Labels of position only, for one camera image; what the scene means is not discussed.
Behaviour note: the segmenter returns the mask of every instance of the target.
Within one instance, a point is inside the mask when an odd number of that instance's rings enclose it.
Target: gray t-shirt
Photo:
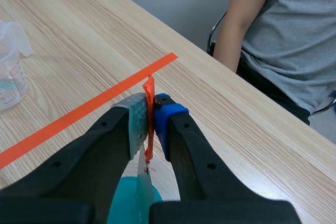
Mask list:
[[[336,88],[336,0],[266,0],[242,53],[254,70],[312,113]]]

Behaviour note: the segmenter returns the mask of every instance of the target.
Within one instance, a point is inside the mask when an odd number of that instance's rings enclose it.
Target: floor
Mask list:
[[[326,99],[318,109],[328,105],[334,98]],[[317,115],[309,117],[310,126],[321,135],[336,144],[336,113],[335,107]]]

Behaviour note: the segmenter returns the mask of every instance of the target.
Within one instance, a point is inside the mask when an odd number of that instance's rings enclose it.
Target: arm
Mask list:
[[[236,72],[245,33],[266,0],[231,0],[219,30],[214,58]]]

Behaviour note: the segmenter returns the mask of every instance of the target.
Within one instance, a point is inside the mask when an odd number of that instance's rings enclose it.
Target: clamp jaw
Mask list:
[[[0,190],[0,223],[106,223],[119,179],[147,136],[144,97],[115,104],[83,136]],[[154,128],[181,201],[154,203],[150,224],[301,223],[289,202],[241,183],[169,95],[155,97]]]

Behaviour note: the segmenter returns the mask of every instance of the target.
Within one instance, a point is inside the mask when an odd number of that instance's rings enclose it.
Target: chair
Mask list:
[[[214,49],[215,49],[215,45],[216,45],[216,42],[213,42],[211,41],[212,39],[212,36],[216,30],[216,28],[218,27],[218,25],[222,22],[224,16],[226,15],[226,11],[225,13],[221,16],[221,18],[217,21],[217,23],[214,25],[214,27],[212,28],[211,32],[210,32],[210,35],[209,35],[209,38],[208,38],[208,43],[207,43],[207,47],[206,47],[206,52],[213,56],[214,54]],[[315,112],[312,113],[312,115],[317,115],[317,114],[320,114],[324,111],[327,111],[328,109],[330,109],[331,107],[333,107],[334,105],[336,104],[336,98],[331,102],[329,103],[327,106],[325,106],[323,109],[320,109],[320,110],[317,110]]]

